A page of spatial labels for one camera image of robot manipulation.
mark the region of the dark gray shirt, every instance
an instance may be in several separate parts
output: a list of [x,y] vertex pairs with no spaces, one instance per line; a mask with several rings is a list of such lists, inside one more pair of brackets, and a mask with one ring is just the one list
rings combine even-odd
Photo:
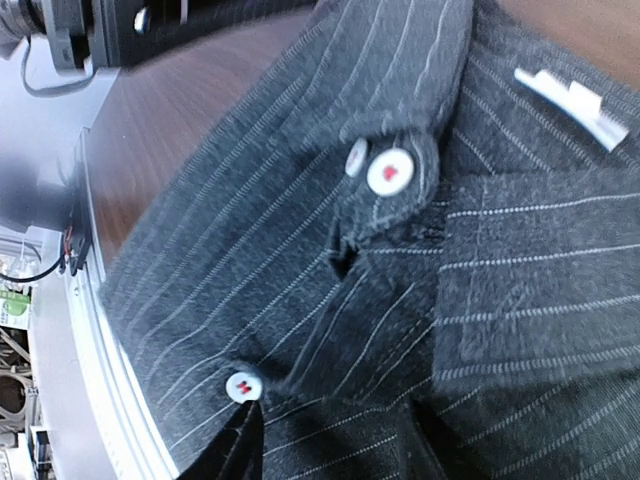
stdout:
[[[517,67],[581,82],[631,134],[607,152]],[[638,478],[639,113],[493,1],[325,2],[102,292],[179,468],[245,371],[265,478],[398,478],[408,401],[451,476]],[[394,147],[415,172],[378,196],[367,169]]]

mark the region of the white tag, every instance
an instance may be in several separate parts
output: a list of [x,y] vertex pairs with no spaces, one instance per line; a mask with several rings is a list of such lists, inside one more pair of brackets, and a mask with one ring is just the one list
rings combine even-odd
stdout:
[[578,82],[565,87],[547,70],[535,75],[516,68],[516,79],[555,103],[596,137],[604,148],[612,152],[629,134],[624,125],[602,112],[602,97]]

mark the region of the red thread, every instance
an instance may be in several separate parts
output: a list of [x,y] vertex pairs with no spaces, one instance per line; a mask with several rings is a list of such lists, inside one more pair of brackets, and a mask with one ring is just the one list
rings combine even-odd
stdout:
[[398,174],[398,169],[392,166],[386,167],[382,173],[384,175],[384,179],[387,182],[390,182],[391,180],[393,180],[393,177],[395,177]]

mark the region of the electrical cable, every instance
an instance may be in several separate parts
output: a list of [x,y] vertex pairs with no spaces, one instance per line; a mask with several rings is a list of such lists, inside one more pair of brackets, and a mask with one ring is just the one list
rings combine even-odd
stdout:
[[44,277],[51,275],[54,270],[56,268],[58,268],[60,266],[61,263],[64,262],[65,256],[61,255],[60,258],[58,258],[58,260],[56,261],[56,263],[54,263],[53,265],[51,265],[49,268],[47,268],[44,272],[39,273],[38,275],[35,275],[33,277],[27,277],[27,278],[14,278],[14,277],[9,277],[8,275],[5,275],[3,273],[0,273],[0,280],[4,280],[5,282],[11,282],[11,283],[31,283],[31,282],[37,282],[39,280],[42,280]]
[[77,82],[71,82],[64,85],[58,85],[55,87],[33,88],[27,81],[27,64],[29,62],[29,55],[31,54],[31,38],[27,37],[27,49],[22,57],[22,65],[20,66],[20,76],[22,77],[22,85],[25,90],[33,97],[37,98],[52,98],[60,97],[62,95],[69,95],[71,93],[79,92],[87,88],[91,82],[96,78],[95,70],[87,78],[78,80]]
[[5,243],[11,243],[13,245],[23,245],[25,247],[27,247],[29,250],[33,251],[33,253],[36,255],[36,258],[38,259],[39,262],[42,262],[42,256],[40,255],[40,252],[38,252],[38,249],[35,247],[35,245],[33,245],[33,243],[29,243],[29,242],[21,242],[19,240],[11,240],[9,238],[2,238],[0,239],[0,243],[5,242]]

